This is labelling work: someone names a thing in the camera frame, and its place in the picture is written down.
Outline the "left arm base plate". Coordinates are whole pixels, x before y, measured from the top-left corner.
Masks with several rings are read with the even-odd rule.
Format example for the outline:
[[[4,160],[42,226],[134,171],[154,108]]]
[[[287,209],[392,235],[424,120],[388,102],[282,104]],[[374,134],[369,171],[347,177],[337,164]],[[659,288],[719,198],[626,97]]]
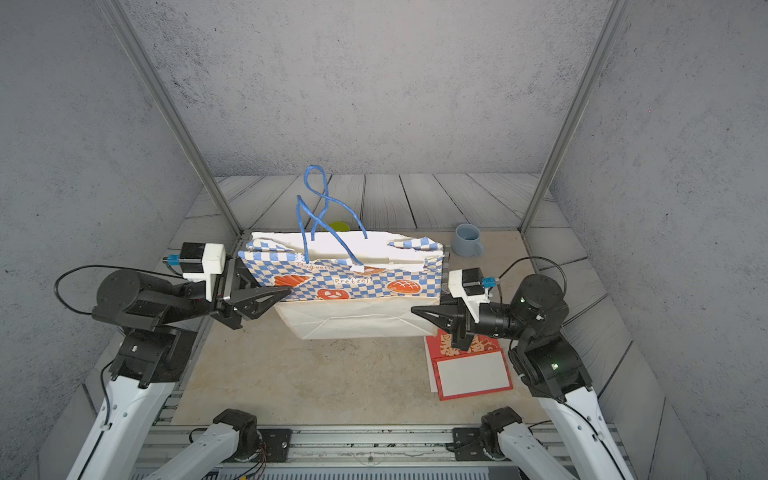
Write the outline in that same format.
[[[286,463],[293,430],[289,428],[260,428],[262,457],[267,464]]]

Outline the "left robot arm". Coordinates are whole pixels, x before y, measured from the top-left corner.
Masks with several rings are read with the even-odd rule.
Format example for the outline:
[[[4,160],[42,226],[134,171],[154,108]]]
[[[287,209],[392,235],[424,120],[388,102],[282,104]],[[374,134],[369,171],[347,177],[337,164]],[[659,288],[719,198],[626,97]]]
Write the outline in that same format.
[[[103,401],[71,479],[129,478],[192,358],[198,334],[181,322],[211,317],[236,330],[292,292],[259,284],[241,259],[229,255],[211,262],[172,256],[167,266],[167,274],[113,268],[97,290],[91,317],[119,327],[124,338],[99,375]]]

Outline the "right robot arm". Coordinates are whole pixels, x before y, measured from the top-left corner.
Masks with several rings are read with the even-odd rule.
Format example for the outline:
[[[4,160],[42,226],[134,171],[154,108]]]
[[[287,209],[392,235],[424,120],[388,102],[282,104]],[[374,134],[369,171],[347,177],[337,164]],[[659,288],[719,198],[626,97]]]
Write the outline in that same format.
[[[478,268],[452,270],[439,304],[411,311],[450,334],[452,347],[462,351],[477,335],[508,340],[512,367],[547,413],[575,469],[567,470],[510,407],[483,416],[475,446],[491,460],[516,464],[526,479],[632,478],[591,377],[561,333],[569,313],[566,285],[531,274],[508,303],[491,301],[489,285]]]

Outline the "red paper gift bag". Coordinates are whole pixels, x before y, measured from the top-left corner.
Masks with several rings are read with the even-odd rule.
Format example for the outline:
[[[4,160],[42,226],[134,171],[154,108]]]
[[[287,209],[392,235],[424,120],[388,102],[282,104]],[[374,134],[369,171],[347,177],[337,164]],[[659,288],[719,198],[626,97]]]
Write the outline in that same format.
[[[451,345],[451,336],[440,331],[424,338],[430,390],[441,401],[513,389],[510,369],[498,340],[475,336],[469,350]]]

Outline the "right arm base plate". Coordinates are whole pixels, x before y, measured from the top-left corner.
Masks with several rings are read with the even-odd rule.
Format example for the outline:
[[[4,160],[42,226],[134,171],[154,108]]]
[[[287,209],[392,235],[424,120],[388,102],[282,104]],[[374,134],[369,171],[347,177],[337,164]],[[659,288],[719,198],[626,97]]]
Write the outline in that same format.
[[[484,461],[488,459],[484,440],[480,427],[456,427],[452,429],[452,442],[446,449],[458,462]]]

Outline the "blue checkered paper bag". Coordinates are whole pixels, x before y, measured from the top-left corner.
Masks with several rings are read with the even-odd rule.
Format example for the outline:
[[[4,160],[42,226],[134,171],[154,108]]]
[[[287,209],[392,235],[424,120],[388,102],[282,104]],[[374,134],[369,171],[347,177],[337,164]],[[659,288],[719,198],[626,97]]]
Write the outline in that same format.
[[[255,232],[238,253],[260,284],[290,288],[274,306],[289,329],[302,340],[436,335],[411,310],[440,301],[443,245],[364,226],[340,232],[326,215],[348,206],[331,196],[324,169],[308,167],[304,183],[321,211],[297,198],[298,232]]]

